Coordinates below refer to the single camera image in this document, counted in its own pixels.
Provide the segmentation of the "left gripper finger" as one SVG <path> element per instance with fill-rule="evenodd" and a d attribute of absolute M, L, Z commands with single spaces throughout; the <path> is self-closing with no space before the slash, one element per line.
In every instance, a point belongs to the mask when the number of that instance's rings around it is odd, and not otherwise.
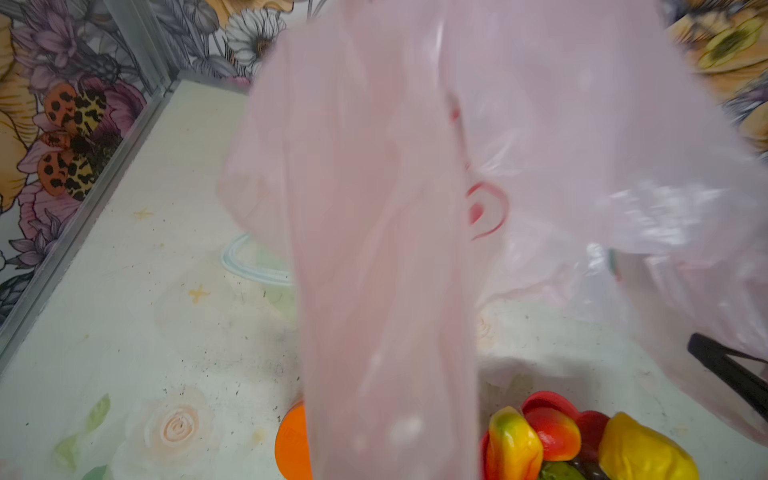
<path fill-rule="evenodd" d="M 735 358 L 755 361 L 764 366 L 767 366 L 766 360 L 731 349 L 699 333 L 690 336 L 687 350 L 736 392 L 763 420 L 767 420 L 767 379 L 748 370 Z"/>

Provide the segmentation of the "yellow lemon toy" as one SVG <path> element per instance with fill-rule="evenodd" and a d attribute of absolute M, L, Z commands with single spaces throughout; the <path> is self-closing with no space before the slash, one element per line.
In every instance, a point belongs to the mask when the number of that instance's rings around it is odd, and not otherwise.
<path fill-rule="evenodd" d="M 698 480 L 693 458 L 670 438 L 624 412 L 607 423 L 598 464 L 609 479 Z"/>

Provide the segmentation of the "pink plastic bag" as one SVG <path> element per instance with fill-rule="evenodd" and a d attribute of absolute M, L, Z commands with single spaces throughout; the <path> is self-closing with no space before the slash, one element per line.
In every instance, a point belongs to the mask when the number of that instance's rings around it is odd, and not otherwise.
<path fill-rule="evenodd" d="M 340 1 L 281 32 L 222 169 L 289 271 L 315 479 L 474 479 L 475 318 L 628 332 L 745 437 L 687 351 L 767 357 L 767 168 L 654 1 Z"/>

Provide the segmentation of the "red yellow peach toy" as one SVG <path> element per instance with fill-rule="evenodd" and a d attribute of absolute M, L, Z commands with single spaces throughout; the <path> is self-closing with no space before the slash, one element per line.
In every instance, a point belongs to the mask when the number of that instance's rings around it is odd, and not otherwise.
<path fill-rule="evenodd" d="M 572 418 L 547 407 L 529 410 L 524 417 L 539 437 L 544 461 L 567 462 L 578 456 L 581 433 Z"/>

